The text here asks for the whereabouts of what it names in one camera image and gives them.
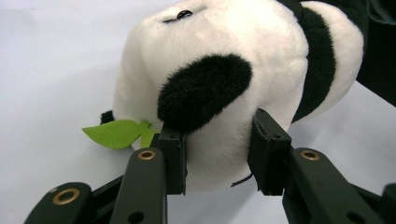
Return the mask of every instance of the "white background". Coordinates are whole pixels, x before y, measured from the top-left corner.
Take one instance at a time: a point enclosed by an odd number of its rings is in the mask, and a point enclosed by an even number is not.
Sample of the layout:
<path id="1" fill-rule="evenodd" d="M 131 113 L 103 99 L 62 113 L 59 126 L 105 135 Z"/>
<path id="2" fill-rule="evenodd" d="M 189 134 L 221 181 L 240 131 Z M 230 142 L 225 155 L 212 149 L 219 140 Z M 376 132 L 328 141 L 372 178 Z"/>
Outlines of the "white background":
<path id="1" fill-rule="evenodd" d="M 0 223 L 22 223 L 65 182 L 97 189 L 132 150 L 93 143 L 81 128 L 110 109 L 130 28 L 176 1 L 0 2 Z M 396 182 L 396 109 L 359 83 L 326 113 L 292 125 L 295 147 L 323 151 L 346 179 L 380 194 Z M 169 223 L 287 223 L 281 199 L 253 179 L 234 189 L 172 196 Z"/>

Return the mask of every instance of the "green leaf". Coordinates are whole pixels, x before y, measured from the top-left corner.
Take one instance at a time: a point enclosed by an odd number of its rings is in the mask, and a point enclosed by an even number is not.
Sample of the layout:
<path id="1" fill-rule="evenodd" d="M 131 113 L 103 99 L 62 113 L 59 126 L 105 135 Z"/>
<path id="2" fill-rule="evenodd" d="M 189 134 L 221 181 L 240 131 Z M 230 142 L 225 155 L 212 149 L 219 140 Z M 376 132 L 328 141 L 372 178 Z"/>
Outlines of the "green leaf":
<path id="1" fill-rule="evenodd" d="M 148 128 L 147 122 L 137 124 L 130 119 L 119 119 L 99 126 L 83 128 L 82 131 L 99 145 L 121 149 L 129 147 Z"/>

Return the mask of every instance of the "panda eye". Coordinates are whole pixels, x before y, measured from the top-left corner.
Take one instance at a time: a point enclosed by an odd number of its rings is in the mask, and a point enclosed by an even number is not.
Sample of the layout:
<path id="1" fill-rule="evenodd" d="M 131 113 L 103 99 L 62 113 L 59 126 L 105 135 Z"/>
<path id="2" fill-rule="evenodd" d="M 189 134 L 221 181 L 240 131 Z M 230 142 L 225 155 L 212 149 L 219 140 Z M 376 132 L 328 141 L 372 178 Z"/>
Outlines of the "panda eye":
<path id="1" fill-rule="evenodd" d="M 188 18 L 190 16 L 192 16 L 192 12 L 189 10 L 182 10 L 177 14 L 177 18 L 175 20 L 167 20 L 167 21 L 163 21 L 164 23 L 169 23 L 169 22 L 174 22 L 174 21 L 180 21 L 182 19 Z"/>
<path id="2" fill-rule="evenodd" d="M 177 20 L 179 21 L 179 20 L 181 20 L 181 19 L 188 18 L 188 17 L 190 17 L 190 16 L 192 16 L 192 12 L 191 12 L 191 11 L 182 10 L 181 12 L 179 12 L 179 13 L 177 14 Z"/>

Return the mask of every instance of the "stuffed panda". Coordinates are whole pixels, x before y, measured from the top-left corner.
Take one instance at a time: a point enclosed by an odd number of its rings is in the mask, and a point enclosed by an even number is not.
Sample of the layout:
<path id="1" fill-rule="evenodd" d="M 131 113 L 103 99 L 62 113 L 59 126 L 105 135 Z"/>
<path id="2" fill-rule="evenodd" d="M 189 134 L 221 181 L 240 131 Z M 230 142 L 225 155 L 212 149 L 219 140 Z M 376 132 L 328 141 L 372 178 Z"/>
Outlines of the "stuffed panda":
<path id="1" fill-rule="evenodd" d="M 181 130 L 187 190 L 228 188 L 250 174 L 256 110 L 287 130 L 334 105 L 366 33 L 363 0 L 180 2 L 129 33 L 110 118 Z"/>

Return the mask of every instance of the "gold circular insert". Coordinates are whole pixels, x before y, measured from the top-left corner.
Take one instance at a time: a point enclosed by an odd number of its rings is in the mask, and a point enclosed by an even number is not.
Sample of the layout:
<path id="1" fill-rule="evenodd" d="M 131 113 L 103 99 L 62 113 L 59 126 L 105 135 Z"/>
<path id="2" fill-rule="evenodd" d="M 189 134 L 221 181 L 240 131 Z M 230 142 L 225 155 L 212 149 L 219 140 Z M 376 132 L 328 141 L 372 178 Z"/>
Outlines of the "gold circular insert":
<path id="1" fill-rule="evenodd" d="M 64 205 L 73 202 L 78 195 L 78 189 L 64 189 L 53 197 L 52 202 L 57 205 Z"/>
<path id="2" fill-rule="evenodd" d="M 142 161 L 149 161 L 155 157 L 155 152 L 153 151 L 142 151 L 137 155 L 137 157 Z"/>

